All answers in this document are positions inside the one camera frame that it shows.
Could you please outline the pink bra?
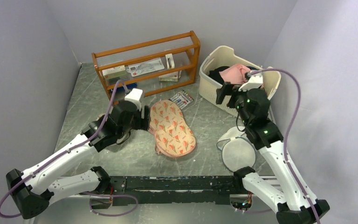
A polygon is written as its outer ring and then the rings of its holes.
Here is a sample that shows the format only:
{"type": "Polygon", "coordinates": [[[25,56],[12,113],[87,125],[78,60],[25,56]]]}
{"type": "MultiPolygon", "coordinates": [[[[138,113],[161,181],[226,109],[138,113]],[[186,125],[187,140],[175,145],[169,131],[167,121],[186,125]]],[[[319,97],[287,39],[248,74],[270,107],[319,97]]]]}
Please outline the pink bra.
{"type": "Polygon", "coordinates": [[[246,73],[250,72],[251,69],[243,64],[235,64],[219,74],[224,82],[230,82],[231,84],[245,84],[248,82],[246,73]]]}

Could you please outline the pink floral mesh laundry bag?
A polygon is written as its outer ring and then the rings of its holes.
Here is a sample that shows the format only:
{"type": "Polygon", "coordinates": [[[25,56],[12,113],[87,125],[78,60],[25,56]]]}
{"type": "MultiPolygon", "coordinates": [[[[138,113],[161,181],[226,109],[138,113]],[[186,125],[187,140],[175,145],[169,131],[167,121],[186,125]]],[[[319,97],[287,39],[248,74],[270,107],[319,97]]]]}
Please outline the pink floral mesh laundry bag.
{"type": "Polygon", "coordinates": [[[149,132],[155,137],[155,152],[181,157],[196,148],[196,138],[185,122],[182,110],[170,100],[160,100],[151,107],[149,132]]]}

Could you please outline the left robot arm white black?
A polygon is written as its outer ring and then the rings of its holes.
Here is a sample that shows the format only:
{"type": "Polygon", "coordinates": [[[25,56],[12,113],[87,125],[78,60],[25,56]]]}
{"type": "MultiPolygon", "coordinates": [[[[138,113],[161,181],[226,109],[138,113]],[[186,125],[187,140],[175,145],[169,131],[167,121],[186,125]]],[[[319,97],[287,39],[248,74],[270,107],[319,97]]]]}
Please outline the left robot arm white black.
{"type": "Polygon", "coordinates": [[[106,147],[121,144],[131,130],[147,131],[149,123],[148,106],[137,107],[136,103],[122,100],[107,116],[89,123],[70,143],[44,161],[23,171],[8,172],[9,193],[20,216],[34,218],[53,203],[78,193],[108,192],[110,176],[101,166],[75,176],[62,175],[106,147]]]}

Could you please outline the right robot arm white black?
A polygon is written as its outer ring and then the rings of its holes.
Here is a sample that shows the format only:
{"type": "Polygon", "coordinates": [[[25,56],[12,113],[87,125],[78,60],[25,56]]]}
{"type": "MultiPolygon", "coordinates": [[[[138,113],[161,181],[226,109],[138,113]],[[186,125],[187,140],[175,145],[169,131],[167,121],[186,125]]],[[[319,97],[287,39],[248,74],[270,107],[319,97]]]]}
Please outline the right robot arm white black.
{"type": "Polygon", "coordinates": [[[225,96],[231,97],[227,106],[237,110],[247,139],[266,160],[281,186],[277,190],[251,167],[245,167],[234,172],[234,190],[249,191],[259,197],[280,224],[319,224],[330,206],[326,200],[318,199],[300,176],[283,135],[268,118],[270,101],[266,92],[258,88],[241,91],[238,85],[225,82],[216,94],[218,105],[225,96]]]}

